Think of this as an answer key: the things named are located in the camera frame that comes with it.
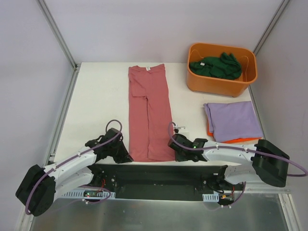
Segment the pink t shirt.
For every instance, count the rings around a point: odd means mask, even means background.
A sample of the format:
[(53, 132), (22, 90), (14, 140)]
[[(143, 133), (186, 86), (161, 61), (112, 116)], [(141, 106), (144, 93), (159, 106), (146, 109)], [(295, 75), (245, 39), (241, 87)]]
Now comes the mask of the pink t shirt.
[(128, 69), (129, 154), (136, 162), (175, 160), (168, 146), (172, 121), (164, 64)]

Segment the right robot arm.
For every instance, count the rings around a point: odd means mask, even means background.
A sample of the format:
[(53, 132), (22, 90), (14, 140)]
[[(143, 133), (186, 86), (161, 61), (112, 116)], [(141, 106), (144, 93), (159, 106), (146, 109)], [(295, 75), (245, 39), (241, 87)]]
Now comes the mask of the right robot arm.
[(176, 154), (176, 161), (224, 161), (235, 166), (222, 166), (217, 175), (217, 186), (229, 189), (240, 182), (263, 181), (283, 188), (286, 186), (290, 157), (271, 142), (260, 139), (257, 144), (236, 145), (197, 138), (188, 140), (182, 134), (174, 134), (168, 147)]

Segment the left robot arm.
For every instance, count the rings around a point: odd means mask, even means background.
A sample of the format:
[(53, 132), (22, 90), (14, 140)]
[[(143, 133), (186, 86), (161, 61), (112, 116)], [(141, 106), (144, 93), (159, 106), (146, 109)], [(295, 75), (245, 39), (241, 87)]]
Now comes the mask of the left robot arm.
[(32, 166), (15, 196), (25, 206), (26, 214), (37, 217), (45, 213), (60, 196), (77, 187), (102, 190), (106, 182), (96, 163), (108, 156), (117, 164), (133, 161), (124, 146), (122, 133), (115, 128), (86, 142), (75, 154), (59, 162), (44, 167)]

